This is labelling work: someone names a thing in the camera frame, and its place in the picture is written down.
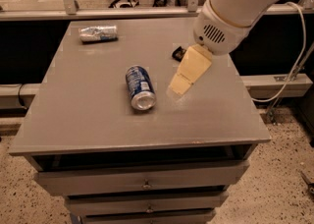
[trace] blue can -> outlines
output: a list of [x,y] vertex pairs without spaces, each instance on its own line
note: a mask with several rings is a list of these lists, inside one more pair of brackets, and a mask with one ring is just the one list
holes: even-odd
[[156,103],[156,95],[147,71],[138,66],[127,70],[126,81],[131,98],[131,106],[136,110],[148,110]]

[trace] soda can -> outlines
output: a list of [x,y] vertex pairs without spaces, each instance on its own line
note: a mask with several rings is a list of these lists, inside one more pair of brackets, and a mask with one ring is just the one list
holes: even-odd
[[83,42],[111,41],[118,39],[116,25],[81,28],[78,32]]
[[147,71],[138,66],[127,70],[126,81],[131,98],[131,106],[136,110],[148,110],[156,103],[156,95]]

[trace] tabletop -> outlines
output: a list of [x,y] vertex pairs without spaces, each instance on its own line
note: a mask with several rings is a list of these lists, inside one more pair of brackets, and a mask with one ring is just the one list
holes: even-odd
[[[229,55],[181,98],[167,93],[179,62],[172,52],[194,44],[195,18],[71,22],[10,149],[12,155],[182,148],[266,142],[270,135]],[[119,39],[82,43],[79,28],[116,25]],[[144,67],[157,103],[131,107],[125,80]]]

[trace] wooden drawer front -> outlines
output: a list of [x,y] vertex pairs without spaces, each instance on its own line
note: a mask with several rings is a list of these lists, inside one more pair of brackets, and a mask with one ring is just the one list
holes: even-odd
[[215,215],[214,210],[174,211],[152,214],[111,215],[82,218],[83,224],[206,224]]
[[107,196],[68,199],[66,200],[66,207],[76,216],[153,213],[168,210],[215,208],[221,206],[227,196],[226,192]]
[[248,161],[37,173],[35,181],[52,196],[196,188],[235,184]]

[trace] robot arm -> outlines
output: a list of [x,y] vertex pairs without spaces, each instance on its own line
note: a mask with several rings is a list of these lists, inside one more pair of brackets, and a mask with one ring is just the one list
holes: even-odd
[[206,0],[194,25],[197,43],[215,55],[233,51],[278,0]]

